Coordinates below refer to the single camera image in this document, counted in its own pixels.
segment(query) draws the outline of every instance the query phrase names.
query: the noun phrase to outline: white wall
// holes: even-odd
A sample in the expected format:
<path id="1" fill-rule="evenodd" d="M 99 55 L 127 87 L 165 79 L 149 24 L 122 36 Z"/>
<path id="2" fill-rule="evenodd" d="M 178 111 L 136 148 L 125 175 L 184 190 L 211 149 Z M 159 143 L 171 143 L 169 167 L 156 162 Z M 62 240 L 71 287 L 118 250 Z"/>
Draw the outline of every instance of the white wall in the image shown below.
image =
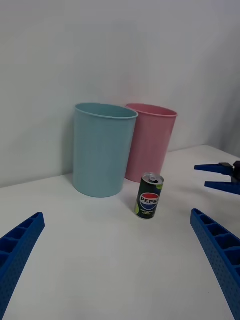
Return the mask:
<path id="1" fill-rule="evenodd" d="M 1 0 L 0 186 L 71 170 L 80 102 L 166 106 L 172 150 L 220 146 L 239 16 L 239 0 Z"/>

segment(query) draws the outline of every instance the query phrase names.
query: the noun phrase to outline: pink bin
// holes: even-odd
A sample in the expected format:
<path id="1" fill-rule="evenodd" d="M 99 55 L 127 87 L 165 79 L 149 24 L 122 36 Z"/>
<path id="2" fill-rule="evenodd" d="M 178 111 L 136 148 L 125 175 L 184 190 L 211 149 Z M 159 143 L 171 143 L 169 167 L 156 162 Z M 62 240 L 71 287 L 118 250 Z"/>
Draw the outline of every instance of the pink bin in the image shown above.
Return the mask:
<path id="1" fill-rule="evenodd" d="M 138 112 L 128 159 L 126 178 L 140 182 L 143 173 L 160 174 L 177 117 L 175 111 L 149 104 L 130 103 Z"/>

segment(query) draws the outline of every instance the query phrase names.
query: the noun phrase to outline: pepsi can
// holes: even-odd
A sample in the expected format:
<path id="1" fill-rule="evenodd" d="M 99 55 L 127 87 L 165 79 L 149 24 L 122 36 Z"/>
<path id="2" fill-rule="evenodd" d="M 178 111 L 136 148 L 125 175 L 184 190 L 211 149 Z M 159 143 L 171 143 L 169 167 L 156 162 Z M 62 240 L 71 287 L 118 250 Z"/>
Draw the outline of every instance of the pepsi can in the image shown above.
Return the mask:
<path id="1" fill-rule="evenodd" d="M 154 217 L 159 197 L 164 185 L 164 178 L 152 172 L 144 173 L 141 178 L 134 212 L 140 218 Z"/>

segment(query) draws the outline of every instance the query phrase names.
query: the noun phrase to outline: can lid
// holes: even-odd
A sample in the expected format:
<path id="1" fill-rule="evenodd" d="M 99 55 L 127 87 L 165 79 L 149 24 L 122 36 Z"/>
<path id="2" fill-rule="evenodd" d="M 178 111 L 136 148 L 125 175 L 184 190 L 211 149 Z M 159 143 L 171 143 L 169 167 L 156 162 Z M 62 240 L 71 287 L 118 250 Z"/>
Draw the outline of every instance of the can lid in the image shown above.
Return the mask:
<path id="1" fill-rule="evenodd" d="M 151 185 L 162 185 L 164 183 L 164 178 L 153 172 L 144 173 L 142 179 Z"/>

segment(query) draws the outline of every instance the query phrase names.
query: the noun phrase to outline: pepsi logo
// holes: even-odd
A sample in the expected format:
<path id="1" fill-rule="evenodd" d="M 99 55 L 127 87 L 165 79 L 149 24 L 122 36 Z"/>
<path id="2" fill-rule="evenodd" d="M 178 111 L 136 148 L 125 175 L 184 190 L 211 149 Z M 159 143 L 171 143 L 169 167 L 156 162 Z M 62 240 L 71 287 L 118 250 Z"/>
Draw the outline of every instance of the pepsi logo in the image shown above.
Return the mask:
<path id="1" fill-rule="evenodd" d="M 153 210 L 159 202 L 159 195 L 156 193 L 143 193 L 140 195 L 140 204 L 145 210 Z"/>

